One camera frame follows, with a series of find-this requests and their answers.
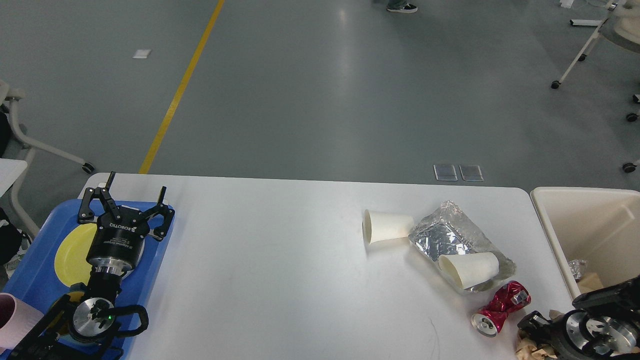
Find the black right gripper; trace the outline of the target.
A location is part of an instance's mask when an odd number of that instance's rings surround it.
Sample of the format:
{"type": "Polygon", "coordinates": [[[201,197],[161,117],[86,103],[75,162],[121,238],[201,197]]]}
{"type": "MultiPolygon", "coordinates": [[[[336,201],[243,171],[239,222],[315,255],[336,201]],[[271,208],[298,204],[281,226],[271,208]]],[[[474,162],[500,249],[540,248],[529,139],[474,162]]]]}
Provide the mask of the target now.
{"type": "Polygon", "coordinates": [[[517,323],[522,338],[537,346],[553,345],[560,360],[635,360],[636,323],[612,316],[573,310],[560,321],[539,311],[525,315],[517,323]]]}

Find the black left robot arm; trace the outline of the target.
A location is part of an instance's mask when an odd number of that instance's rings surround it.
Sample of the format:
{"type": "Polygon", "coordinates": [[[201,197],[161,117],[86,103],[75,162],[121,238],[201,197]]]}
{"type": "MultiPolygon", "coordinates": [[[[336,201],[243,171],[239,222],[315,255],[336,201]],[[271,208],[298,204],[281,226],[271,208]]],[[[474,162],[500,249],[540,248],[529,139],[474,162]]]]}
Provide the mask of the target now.
{"type": "Polygon", "coordinates": [[[104,185],[58,205],[5,291],[42,312],[3,360],[119,360],[149,327],[146,305],[176,211],[118,202],[104,185]]]}

